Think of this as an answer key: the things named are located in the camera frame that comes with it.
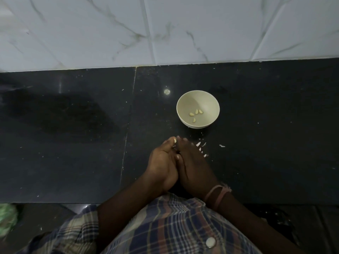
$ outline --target white marble tile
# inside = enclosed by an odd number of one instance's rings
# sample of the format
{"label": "white marble tile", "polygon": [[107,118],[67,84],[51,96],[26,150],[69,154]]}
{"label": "white marble tile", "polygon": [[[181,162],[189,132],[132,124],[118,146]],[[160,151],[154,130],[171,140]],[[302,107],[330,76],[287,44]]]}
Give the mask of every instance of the white marble tile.
{"label": "white marble tile", "polygon": [[280,0],[145,0],[157,64],[248,60]]}
{"label": "white marble tile", "polygon": [[152,64],[141,0],[4,0],[66,68]]}
{"label": "white marble tile", "polygon": [[0,0],[0,72],[45,70],[58,65],[46,48],[36,40]]}
{"label": "white marble tile", "polygon": [[287,0],[253,59],[339,56],[339,0]]}

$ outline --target forearm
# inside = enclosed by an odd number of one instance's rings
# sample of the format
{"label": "forearm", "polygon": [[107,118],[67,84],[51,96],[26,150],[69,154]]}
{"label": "forearm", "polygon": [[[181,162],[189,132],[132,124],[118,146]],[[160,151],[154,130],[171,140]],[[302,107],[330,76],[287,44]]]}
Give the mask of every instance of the forearm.
{"label": "forearm", "polygon": [[131,186],[99,205],[97,252],[101,252],[149,202],[159,195],[142,175]]}
{"label": "forearm", "polygon": [[[207,203],[208,206],[213,205],[213,201],[216,200],[220,191],[218,189],[212,193],[210,202]],[[264,254],[304,253],[266,222],[245,208],[231,193],[225,194],[217,212],[238,228]]]}

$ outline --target hand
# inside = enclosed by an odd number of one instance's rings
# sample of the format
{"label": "hand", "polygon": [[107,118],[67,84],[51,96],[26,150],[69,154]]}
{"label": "hand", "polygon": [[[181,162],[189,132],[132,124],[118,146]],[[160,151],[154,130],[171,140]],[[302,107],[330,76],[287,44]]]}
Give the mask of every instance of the hand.
{"label": "hand", "polygon": [[150,154],[148,166],[143,177],[154,190],[153,198],[167,192],[178,180],[176,151],[173,149],[175,141],[174,136],[170,137]]}
{"label": "hand", "polygon": [[176,159],[182,186],[194,197],[203,199],[219,184],[216,176],[195,144],[177,136],[177,149],[180,151]]}

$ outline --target plaid shirt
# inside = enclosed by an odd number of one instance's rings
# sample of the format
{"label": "plaid shirt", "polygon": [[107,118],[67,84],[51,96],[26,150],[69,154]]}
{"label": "plaid shirt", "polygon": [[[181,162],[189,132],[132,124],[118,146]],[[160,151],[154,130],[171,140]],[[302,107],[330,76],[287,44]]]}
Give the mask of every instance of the plaid shirt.
{"label": "plaid shirt", "polygon": [[[51,233],[36,236],[18,254],[95,254],[96,206]],[[207,239],[216,240],[208,248]],[[102,254],[261,253],[238,229],[199,199],[163,195],[144,207]]]}

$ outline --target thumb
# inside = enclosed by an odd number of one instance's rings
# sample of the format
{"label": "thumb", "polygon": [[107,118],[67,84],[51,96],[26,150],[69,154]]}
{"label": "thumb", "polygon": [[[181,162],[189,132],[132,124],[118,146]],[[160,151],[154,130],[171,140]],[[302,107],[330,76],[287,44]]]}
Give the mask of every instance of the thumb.
{"label": "thumb", "polygon": [[187,179],[186,167],[184,164],[184,160],[180,154],[175,156],[176,166],[178,170],[179,177],[181,179]]}

